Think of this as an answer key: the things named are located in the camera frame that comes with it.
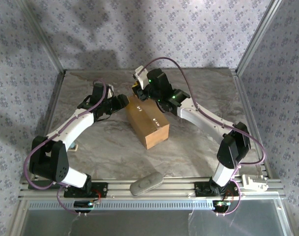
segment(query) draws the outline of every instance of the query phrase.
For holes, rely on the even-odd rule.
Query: gray marble surface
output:
[[[178,70],[164,71],[174,88],[188,91]],[[246,123],[228,69],[186,69],[185,73],[199,104],[226,120]],[[92,93],[92,82],[96,79],[103,78],[107,84],[112,84],[117,95],[132,95],[132,74],[131,70],[67,71],[51,130],[58,128]],[[78,150],[68,152],[70,166],[92,175],[93,179],[140,178],[154,171],[165,177],[210,177],[217,166],[219,145],[188,121],[172,114],[166,117],[170,122],[169,139],[149,150],[139,142],[124,110],[93,124],[76,139]],[[245,160],[258,160],[253,148]],[[260,169],[252,166],[240,171],[257,174]]]

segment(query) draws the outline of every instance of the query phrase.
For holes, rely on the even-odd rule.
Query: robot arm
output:
[[[55,182],[62,182],[67,185],[90,191],[91,176],[81,173],[69,166],[67,150],[71,143],[88,127],[97,122],[106,114],[111,115],[129,104],[127,96],[120,94],[114,96],[112,86],[107,85],[107,98],[99,106],[85,115],[79,114],[93,107],[101,99],[103,93],[102,84],[94,84],[93,93],[89,95],[75,110],[74,114],[64,122],[58,129],[46,135],[37,136],[32,142],[32,149],[44,142],[46,139],[56,136],[42,148],[37,150],[30,158],[29,171],[35,175],[47,178]]]
[[[203,116],[195,107],[192,98],[180,89],[173,89],[168,78],[161,69],[147,71],[140,66],[135,70],[133,77],[136,83],[132,89],[134,94],[142,101],[151,98],[166,112],[190,121],[200,129],[206,131],[219,145],[217,153],[218,165],[210,179],[210,189],[220,195],[237,167],[250,149],[249,138],[227,127],[220,126]],[[198,107],[207,115],[229,126],[248,133],[245,124],[234,124],[226,121],[198,104]]]

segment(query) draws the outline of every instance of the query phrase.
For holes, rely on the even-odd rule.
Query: white clip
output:
[[[136,73],[134,74],[134,76],[136,77],[136,79],[139,82],[139,85],[140,85],[141,89],[144,89],[149,84],[149,81],[148,81],[148,78],[147,78],[148,71],[146,69],[144,69],[144,71],[140,75],[138,75],[139,72],[143,68],[144,68],[144,66],[141,65],[139,68],[137,68],[135,70]]]
[[[267,178],[263,176],[242,175],[243,188],[255,191],[268,189]]]

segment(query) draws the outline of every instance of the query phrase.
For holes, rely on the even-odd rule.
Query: black bracket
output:
[[[209,182],[195,182],[194,189],[196,197],[218,197],[218,194],[210,189]],[[219,196],[223,197],[228,191],[232,193],[234,197],[239,196],[237,186],[234,182],[229,182],[225,187],[225,191],[222,191]]]
[[[68,187],[64,191],[65,198],[98,198],[100,193],[101,198],[105,198],[108,192],[108,183],[106,182],[92,182],[91,191],[89,193],[80,188]]]

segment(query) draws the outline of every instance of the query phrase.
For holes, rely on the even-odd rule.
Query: patterned wallpaper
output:
[[[65,69],[99,70],[160,56],[183,67],[236,68],[270,0],[30,2]]]
[[[299,0],[283,0],[242,80],[299,228]]]
[[[44,131],[56,77],[16,2],[0,0],[0,235],[15,206],[31,141]]]

